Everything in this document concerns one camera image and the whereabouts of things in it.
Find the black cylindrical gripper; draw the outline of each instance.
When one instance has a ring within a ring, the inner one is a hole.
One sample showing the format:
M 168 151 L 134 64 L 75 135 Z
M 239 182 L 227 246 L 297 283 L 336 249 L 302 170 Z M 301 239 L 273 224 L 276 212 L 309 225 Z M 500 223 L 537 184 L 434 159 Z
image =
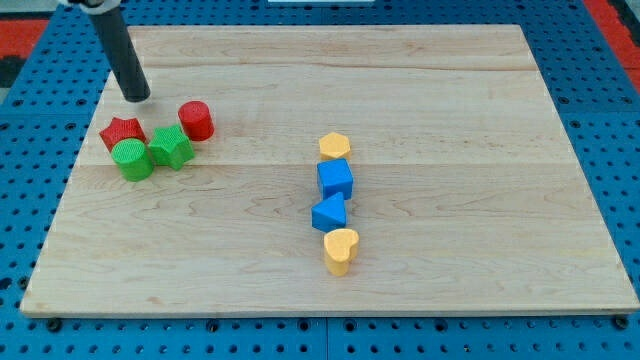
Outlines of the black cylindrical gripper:
M 116 6 L 104 14 L 89 15 L 89 18 L 100 38 L 124 98 L 129 102 L 139 102 L 148 98 L 151 90 L 131 43 L 120 8 Z

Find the red star block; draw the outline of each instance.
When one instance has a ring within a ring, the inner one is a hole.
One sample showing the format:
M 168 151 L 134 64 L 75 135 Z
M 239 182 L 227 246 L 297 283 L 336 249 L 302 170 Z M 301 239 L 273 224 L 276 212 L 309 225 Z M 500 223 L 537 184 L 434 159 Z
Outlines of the red star block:
M 111 149 L 113 149 L 119 141 L 124 139 L 136 138 L 143 143 L 147 142 L 147 137 L 144 136 L 142 127 L 136 118 L 128 120 L 113 118 L 111 124 L 109 124 L 106 129 L 100 131 L 100 137 L 109 152 L 111 152 Z

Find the green block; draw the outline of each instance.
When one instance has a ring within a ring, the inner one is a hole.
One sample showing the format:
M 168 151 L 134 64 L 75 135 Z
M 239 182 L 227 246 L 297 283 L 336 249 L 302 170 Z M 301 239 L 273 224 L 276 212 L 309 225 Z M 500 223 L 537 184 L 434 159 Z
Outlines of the green block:
M 193 146 L 180 125 L 156 128 L 149 149 L 157 165 L 166 165 L 180 170 L 185 162 L 196 157 Z
M 119 141 L 111 150 L 111 158 L 128 181 L 144 180 L 153 172 L 147 147 L 138 139 Z

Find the yellow hexagon block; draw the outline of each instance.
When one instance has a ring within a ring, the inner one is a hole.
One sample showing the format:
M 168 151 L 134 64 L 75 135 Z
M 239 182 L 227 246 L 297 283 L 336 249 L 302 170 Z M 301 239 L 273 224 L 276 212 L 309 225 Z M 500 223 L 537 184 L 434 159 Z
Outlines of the yellow hexagon block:
M 352 229 L 336 229 L 324 235 L 324 263 L 330 273 L 344 276 L 358 255 L 360 236 Z
M 338 134 L 329 133 L 320 138 L 320 160 L 334 160 L 351 158 L 351 144 L 349 138 Z

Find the toy block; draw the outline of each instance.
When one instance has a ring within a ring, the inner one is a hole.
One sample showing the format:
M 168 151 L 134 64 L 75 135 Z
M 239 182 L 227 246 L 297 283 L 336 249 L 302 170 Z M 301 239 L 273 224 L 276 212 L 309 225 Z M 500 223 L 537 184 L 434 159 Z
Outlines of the toy block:
M 336 132 L 320 138 L 320 160 L 351 159 L 349 138 Z
M 195 153 L 187 135 L 180 125 L 156 128 L 149 149 L 157 165 L 167 165 L 180 170 L 185 162 L 193 159 Z
M 337 229 L 324 234 L 324 263 L 330 273 L 344 276 L 350 262 L 358 256 L 360 236 L 352 229 Z
M 342 193 L 334 194 L 311 208 L 311 226 L 329 232 L 347 225 L 347 210 Z
M 139 139 L 124 139 L 118 142 L 111 151 L 111 158 L 118 165 L 125 180 L 144 180 L 153 172 L 147 146 Z
M 184 133 L 192 141 L 207 140 L 215 131 L 209 107 L 202 101 L 185 103 L 178 110 L 178 117 Z
M 345 200 L 351 199 L 353 175 L 347 160 L 336 159 L 321 162 L 317 169 L 318 188 L 323 199 L 339 192 L 344 194 Z
M 138 139 L 143 143 L 147 142 L 147 137 L 142 131 L 142 127 L 138 122 L 138 119 L 123 120 L 114 117 L 111 119 L 111 123 L 104 130 L 100 131 L 100 137 L 107 146 L 109 152 L 113 150 L 116 144 L 124 139 Z

